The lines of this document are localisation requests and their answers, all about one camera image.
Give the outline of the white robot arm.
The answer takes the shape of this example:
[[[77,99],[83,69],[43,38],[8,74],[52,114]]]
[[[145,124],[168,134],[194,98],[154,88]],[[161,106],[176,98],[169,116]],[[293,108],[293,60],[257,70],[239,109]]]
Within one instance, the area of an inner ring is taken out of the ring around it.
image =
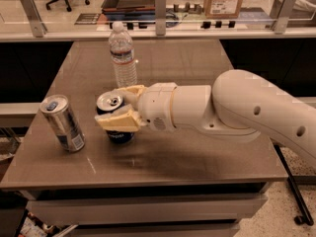
[[[245,70],[228,70],[212,85],[118,88],[101,95],[97,106],[107,108],[95,117],[104,130],[188,128],[245,142],[263,133],[316,167],[316,109]]]

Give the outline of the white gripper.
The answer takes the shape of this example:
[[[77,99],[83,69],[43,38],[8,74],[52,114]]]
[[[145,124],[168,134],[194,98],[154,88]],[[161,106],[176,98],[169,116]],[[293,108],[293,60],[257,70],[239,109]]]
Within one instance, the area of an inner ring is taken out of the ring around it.
[[[172,101],[176,88],[175,83],[116,88],[115,92],[123,95],[128,105],[111,114],[95,116],[95,121],[110,131],[137,132],[146,125],[155,131],[174,131]]]

